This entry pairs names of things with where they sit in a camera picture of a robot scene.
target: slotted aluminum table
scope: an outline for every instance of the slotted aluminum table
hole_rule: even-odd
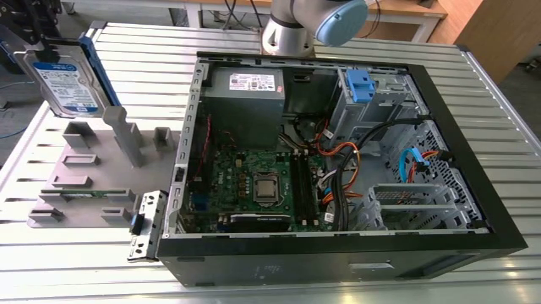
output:
[[[259,53],[251,32],[109,23],[88,35],[128,120],[180,130],[197,50]],[[68,120],[44,104],[0,171],[0,301],[94,303],[530,303],[541,301],[539,142],[468,53],[454,46],[352,40],[316,56],[424,65],[528,248],[430,281],[184,288],[160,263],[128,264],[126,229],[30,229]],[[86,120],[92,128],[100,120]]]

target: hard drive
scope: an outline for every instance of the hard drive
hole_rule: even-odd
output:
[[[109,105],[118,106],[118,99],[104,72],[92,41],[88,37],[50,39],[58,54],[57,62],[42,62],[37,51],[14,52],[26,74],[39,84],[42,96],[56,116],[101,117]]]

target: gray parts holder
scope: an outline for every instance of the gray parts holder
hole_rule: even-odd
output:
[[[180,132],[140,132],[114,106],[104,121],[113,130],[68,124],[68,144],[29,213],[30,227],[129,227],[140,195],[168,190]]]

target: ram slot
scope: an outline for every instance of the ram slot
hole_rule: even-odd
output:
[[[300,184],[299,155],[291,155],[288,161],[291,171],[291,188],[293,191],[295,222],[305,223],[305,211],[303,209],[303,187]]]
[[[299,157],[300,163],[300,182],[303,187],[303,206],[304,216],[308,225],[316,224],[316,212],[313,204],[313,189],[312,189],[312,174],[309,172],[309,164],[307,162],[307,155]]]
[[[289,160],[289,166],[295,219],[301,225],[312,225],[316,224],[316,212],[307,156],[293,155]]]

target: blue drive bracket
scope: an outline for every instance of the blue drive bracket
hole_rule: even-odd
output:
[[[404,149],[402,151],[402,154],[399,155],[399,162],[397,162],[397,172],[399,172],[399,178],[402,182],[407,181],[407,175],[406,175],[406,157],[407,154],[412,154],[412,159],[415,162],[423,164],[426,167],[430,166],[430,161],[422,158],[420,152],[418,148],[411,148],[411,149]]]
[[[375,94],[375,81],[365,70],[345,70],[348,88],[353,94],[353,103],[368,103]]]
[[[93,47],[92,39],[81,35],[81,37],[78,38],[78,43],[81,44],[82,52],[86,56],[90,67],[96,73],[97,81],[100,82],[102,91],[109,99],[110,105],[120,106],[118,98],[116,97],[114,90],[112,89],[110,81],[109,78],[106,77],[106,73],[104,71],[100,58],[97,57],[97,52]]]

